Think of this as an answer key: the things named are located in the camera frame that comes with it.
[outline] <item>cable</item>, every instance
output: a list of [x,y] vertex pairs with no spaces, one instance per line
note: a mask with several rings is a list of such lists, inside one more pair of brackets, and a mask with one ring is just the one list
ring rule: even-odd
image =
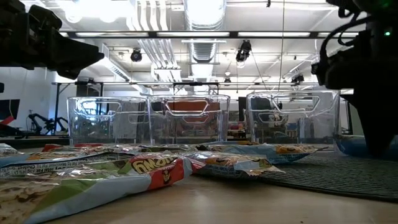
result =
[[252,56],[253,56],[254,63],[256,64],[257,71],[259,72],[259,75],[260,75],[260,77],[261,77],[262,84],[264,84],[264,87],[265,87],[266,90],[267,90],[267,85],[266,85],[266,83],[264,82],[264,79],[262,78],[262,75],[261,75],[259,66],[257,65],[257,62],[256,62],[256,58],[254,57],[253,50],[251,50],[251,54],[252,54]]
[[367,22],[371,22],[374,20],[373,16],[368,16],[362,19],[358,19],[357,21],[353,21],[353,22],[349,22],[345,25],[342,25],[341,27],[333,30],[323,41],[321,49],[319,51],[320,54],[320,61],[321,62],[326,62],[328,60],[328,52],[326,51],[326,47],[328,45],[329,40],[331,40],[336,34],[340,33],[340,32],[344,32],[349,28],[367,23]]
[[278,83],[278,92],[280,90],[280,82],[282,81],[282,64],[283,64],[283,57],[284,57],[284,40],[285,40],[285,4],[286,1],[284,0],[284,10],[282,14],[282,47],[280,48],[280,68],[279,68],[279,83]]
[[[355,13],[354,16],[353,16],[353,18],[351,19],[351,22],[356,21],[357,18],[358,18],[358,16],[359,16],[359,13]],[[344,32],[341,32],[341,33],[340,33],[340,35],[338,36],[337,42],[338,42],[340,45],[342,45],[342,46],[346,46],[346,47],[351,47],[351,46],[353,46],[353,45],[354,45],[354,40],[351,40],[351,41],[349,41],[349,42],[347,42],[347,43],[343,42],[343,40],[341,39],[341,38],[343,37],[343,34],[344,34]]]

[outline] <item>blue object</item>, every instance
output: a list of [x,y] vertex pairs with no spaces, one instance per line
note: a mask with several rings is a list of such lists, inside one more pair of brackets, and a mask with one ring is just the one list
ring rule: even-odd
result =
[[[373,158],[366,147],[364,136],[339,135],[335,138],[337,148],[342,153],[363,158]],[[380,159],[398,161],[398,136],[391,141],[390,148],[380,157]]]

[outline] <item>white wall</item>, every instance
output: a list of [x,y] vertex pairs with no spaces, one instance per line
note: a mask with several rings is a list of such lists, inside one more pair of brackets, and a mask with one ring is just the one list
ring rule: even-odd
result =
[[43,68],[26,70],[24,68],[0,68],[0,82],[4,83],[4,93],[0,93],[0,100],[20,100],[17,119],[9,125],[26,130],[26,117],[29,110],[44,117],[49,114],[51,82],[54,72]]

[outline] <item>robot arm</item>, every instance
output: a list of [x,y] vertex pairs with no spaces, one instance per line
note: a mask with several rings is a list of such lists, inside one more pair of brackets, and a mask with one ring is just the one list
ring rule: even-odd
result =
[[102,58],[98,47],[59,33],[62,21],[50,10],[33,5],[25,12],[18,0],[0,0],[0,67],[47,67],[76,79]]
[[[396,65],[398,64],[398,2],[382,0],[326,0],[339,7],[339,17],[352,16],[351,22],[335,29],[322,43],[320,61],[312,65],[320,85],[340,90],[353,88],[354,94],[343,96],[357,110],[364,131],[367,147],[374,156],[388,149],[392,138],[398,134],[398,121],[379,121],[374,114],[384,113],[395,117],[395,109],[386,108],[396,98]],[[359,13],[367,17],[358,19]],[[326,46],[336,34],[365,24],[354,40],[341,45],[351,47],[328,56]]]

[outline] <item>track light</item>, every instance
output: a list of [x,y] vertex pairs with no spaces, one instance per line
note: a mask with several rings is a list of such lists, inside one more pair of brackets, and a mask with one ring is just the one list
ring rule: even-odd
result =
[[242,62],[244,63],[246,59],[248,59],[248,57],[250,56],[250,51],[251,51],[250,40],[244,40],[242,45],[238,49],[238,53],[236,54],[236,62],[242,65]]
[[140,62],[142,60],[141,49],[133,49],[130,59],[133,62]]

